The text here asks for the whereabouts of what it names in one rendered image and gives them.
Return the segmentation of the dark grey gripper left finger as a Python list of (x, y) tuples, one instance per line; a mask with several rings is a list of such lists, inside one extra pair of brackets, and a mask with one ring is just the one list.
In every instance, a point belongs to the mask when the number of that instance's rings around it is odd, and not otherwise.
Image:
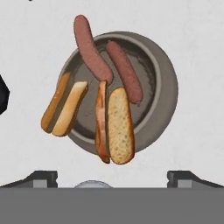
[(34, 171), (24, 179), (3, 185), (4, 188), (57, 188), (57, 171)]

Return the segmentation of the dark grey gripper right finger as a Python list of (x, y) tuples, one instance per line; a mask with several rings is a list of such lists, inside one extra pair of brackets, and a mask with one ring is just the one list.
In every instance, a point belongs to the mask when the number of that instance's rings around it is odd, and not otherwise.
[(168, 171), (168, 188), (224, 188), (224, 185), (201, 179), (191, 171)]

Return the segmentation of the grey plate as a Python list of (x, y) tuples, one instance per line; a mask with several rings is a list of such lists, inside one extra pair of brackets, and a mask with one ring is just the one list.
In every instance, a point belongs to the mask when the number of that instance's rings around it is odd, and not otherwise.
[(75, 188), (110, 188), (110, 185), (99, 180), (87, 180), (80, 182)]

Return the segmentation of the split hot dog bun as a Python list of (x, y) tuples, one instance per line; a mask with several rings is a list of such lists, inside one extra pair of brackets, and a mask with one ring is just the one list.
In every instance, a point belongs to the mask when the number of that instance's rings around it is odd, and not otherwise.
[(56, 137), (66, 136), (74, 126), (79, 106), (87, 91), (86, 81), (74, 82), (70, 73), (64, 73), (41, 118), (42, 130)]
[(127, 164), (135, 155), (135, 136), (124, 87), (117, 87), (107, 96), (107, 82), (99, 84), (95, 121), (94, 143), (100, 159), (106, 164)]

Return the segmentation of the grey round bowl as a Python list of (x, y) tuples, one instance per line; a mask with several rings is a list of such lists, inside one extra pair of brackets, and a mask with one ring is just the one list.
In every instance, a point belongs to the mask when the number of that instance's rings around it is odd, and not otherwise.
[[(101, 56), (109, 60), (106, 44), (114, 40), (127, 53), (143, 88), (143, 101), (132, 105), (131, 115), (135, 132), (135, 150), (153, 144), (172, 119), (178, 101), (178, 81), (173, 65), (155, 42), (140, 34), (112, 31), (94, 38)], [(69, 138), (83, 150), (95, 153), (95, 98), (99, 82), (88, 71), (78, 50), (67, 59), (61, 72), (71, 73), (73, 81), (87, 81), (88, 91), (80, 105)]]

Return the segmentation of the reddish brown sausage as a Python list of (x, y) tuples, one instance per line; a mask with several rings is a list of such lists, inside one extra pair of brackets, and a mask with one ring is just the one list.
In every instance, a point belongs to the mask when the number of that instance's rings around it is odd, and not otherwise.
[(144, 98), (144, 93), (141, 82), (138, 79), (127, 54), (115, 41), (112, 40), (106, 44), (106, 50), (120, 75), (122, 84), (128, 94), (129, 101), (132, 104), (139, 106)]
[(113, 72), (95, 45), (88, 19), (83, 15), (75, 17), (73, 31), (80, 56), (88, 70), (98, 81), (111, 84)]

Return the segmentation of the black object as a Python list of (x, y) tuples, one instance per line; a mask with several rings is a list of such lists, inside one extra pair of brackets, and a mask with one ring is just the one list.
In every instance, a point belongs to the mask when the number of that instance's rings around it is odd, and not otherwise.
[(10, 90), (6, 86), (4, 79), (0, 75), (0, 115), (7, 109)]

